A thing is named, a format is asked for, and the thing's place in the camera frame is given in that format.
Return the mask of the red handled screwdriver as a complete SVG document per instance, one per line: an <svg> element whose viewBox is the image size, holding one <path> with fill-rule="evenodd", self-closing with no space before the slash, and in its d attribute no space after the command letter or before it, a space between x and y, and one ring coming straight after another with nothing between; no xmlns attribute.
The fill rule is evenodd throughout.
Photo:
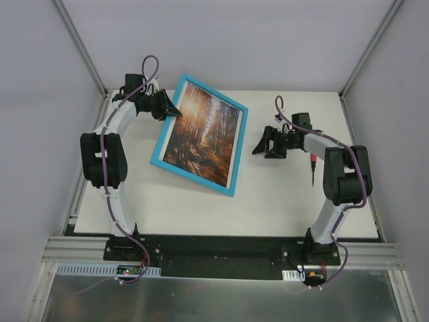
<svg viewBox="0 0 429 322"><path fill-rule="evenodd" d="M315 170L316 170L316 162L317 162L317 156L316 154L310 155L310 166L312 171L312 186L314 186L314 176L315 176Z"/></svg>

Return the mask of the forest photo print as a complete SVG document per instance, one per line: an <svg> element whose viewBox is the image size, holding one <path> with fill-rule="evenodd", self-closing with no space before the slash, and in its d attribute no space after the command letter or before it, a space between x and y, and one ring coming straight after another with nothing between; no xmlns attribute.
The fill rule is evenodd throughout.
<svg viewBox="0 0 429 322"><path fill-rule="evenodd" d="M185 80L160 160L215 186L231 189L244 110Z"/></svg>

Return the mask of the blue wooden picture frame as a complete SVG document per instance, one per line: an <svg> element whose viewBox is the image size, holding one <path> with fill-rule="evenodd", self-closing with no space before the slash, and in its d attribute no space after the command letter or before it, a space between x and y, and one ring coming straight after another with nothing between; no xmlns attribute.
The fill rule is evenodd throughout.
<svg viewBox="0 0 429 322"><path fill-rule="evenodd" d="M172 99L150 163L222 195L236 191L248 108L189 74Z"/></svg>

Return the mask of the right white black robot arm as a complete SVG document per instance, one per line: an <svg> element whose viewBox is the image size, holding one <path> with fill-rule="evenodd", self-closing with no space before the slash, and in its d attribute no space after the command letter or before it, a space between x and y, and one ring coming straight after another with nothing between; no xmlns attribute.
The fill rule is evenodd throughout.
<svg viewBox="0 0 429 322"><path fill-rule="evenodd" d="M276 115L278 127L265 126L253 154L284 159L290 150L310 153L311 159L323 160L322 188L325 202L314 224L307 229L304 242L290 250L293 264L338 265L337 232L349 211L366 205L373 184L365 146L348 146L314 129L309 113L295 113L287 120Z"/></svg>

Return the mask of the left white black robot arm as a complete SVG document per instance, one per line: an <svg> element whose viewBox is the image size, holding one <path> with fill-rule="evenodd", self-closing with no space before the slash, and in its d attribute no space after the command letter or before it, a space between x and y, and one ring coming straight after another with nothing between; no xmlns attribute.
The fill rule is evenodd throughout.
<svg viewBox="0 0 429 322"><path fill-rule="evenodd" d="M128 164L122 138L140 113L158 121L182 115L153 77L126 74L110 112L95 130L80 136L84 177L100 194L111 224L105 252L119 252L128 261L138 259L143 248L125 196Z"/></svg>

